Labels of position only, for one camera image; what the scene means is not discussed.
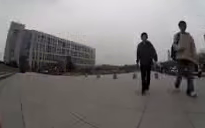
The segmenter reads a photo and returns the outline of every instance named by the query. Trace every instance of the dark jacket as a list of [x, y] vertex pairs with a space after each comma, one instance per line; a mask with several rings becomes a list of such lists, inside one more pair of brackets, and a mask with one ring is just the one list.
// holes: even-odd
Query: dark jacket
[[139, 43], [136, 62], [140, 62], [140, 65], [152, 65], [153, 60], [157, 61], [158, 58], [152, 43], [149, 41]]

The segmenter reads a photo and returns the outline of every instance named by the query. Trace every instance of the concrete plaza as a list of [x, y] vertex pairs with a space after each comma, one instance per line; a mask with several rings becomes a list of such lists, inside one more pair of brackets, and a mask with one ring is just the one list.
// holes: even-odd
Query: concrete plaza
[[132, 74], [50, 76], [15, 74], [0, 81], [3, 128], [205, 128], [205, 78], [199, 97], [173, 88], [174, 77], [152, 74], [150, 95], [137, 95]]

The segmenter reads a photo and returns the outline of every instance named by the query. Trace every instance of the person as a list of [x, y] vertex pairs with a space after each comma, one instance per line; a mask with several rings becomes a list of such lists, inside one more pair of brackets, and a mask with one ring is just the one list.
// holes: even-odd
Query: person
[[150, 86], [150, 73], [151, 67], [153, 64], [153, 60], [157, 61], [157, 53], [152, 43], [148, 41], [148, 34], [141, 34], [142, 42], [138, 44], [137, 47], [137, 67], [139, 67], [140, 62], [140, 70], [141, 70], [141, 79], [142, 79], [142, 95], [145, 94], [146, 91], [149, 91]]
[[197, 65], [196, 47], [192, 36], [186, 32], [187, 24], [185, 21], [180, 21], [180, 32], [175, 34], [174, 43], [172, 45], [172, 58], [177, 62], [178, 75], [175, 82], [175, 88], [179, 89], [182, 77], [187, 78], [186, 94], [190, 97], [196, 97], [193, 75], [195, 65]]

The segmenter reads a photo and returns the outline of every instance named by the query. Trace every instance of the shoe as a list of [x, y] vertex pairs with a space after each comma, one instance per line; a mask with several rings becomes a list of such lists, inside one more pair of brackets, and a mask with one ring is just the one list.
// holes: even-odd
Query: shoe
[[146, 90], [145, 94], [146, 94], [146, 95], [150, 95], [149, 90]]
[[193, 98], [198, 97], [198, 94], [197, 94], [195, 91], [190, 92], [190, 93], [187, 92], [187, 95], [188, 95], [189, 97], [193, 97]]
[[175, 88], [176, 89], [179, 89], [179, 87], [180, 87], [180, 85], [175, 84]]
[[142, 96], [145, 96], [146, 95], [146, 91], [142, 91]]

